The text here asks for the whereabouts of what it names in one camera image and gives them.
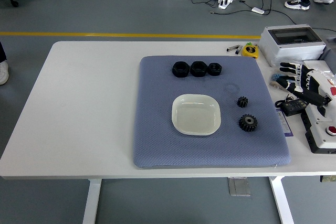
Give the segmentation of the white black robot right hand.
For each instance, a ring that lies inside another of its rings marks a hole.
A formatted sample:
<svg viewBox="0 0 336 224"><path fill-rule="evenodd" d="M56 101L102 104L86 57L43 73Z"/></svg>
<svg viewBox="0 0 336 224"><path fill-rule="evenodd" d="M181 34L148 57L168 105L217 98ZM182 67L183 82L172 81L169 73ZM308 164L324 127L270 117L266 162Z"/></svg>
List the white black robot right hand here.
<svg viewBox="0 0 336 224"><path fill-rule="evenodd" d="M320 71L288 62L280 63L279 70L290 75L281 76L276 82L296 97L318 107L335 106L332 85Z"/></svg>

